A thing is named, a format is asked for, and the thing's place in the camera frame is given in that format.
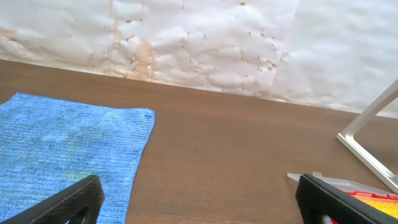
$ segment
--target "blue cloth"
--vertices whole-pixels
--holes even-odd
[[[0,222],[96,174],[98,223],[125,223],[132,183],[155,112],[23,93],[0,105]]]

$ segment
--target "towel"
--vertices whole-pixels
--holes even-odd
[[[97,223],[125,223],[154,123],[148,109],[15,94],[0,105],[0,222],[95,174],[105,194]]]

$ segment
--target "brown table surface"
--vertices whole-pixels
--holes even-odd
[[[302,223],[288,172],[389,190],[336,139],[354,113],[0,60],[0,103],[17,91],[156,110],[127,223]],[[357,138],[396,172],[397,134],[375,118]]]

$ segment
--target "yellow plastic object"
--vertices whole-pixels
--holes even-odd
[[[363,202],[394,218],[398,218],[398,203],[377,202],[373,200],[363,200]]]

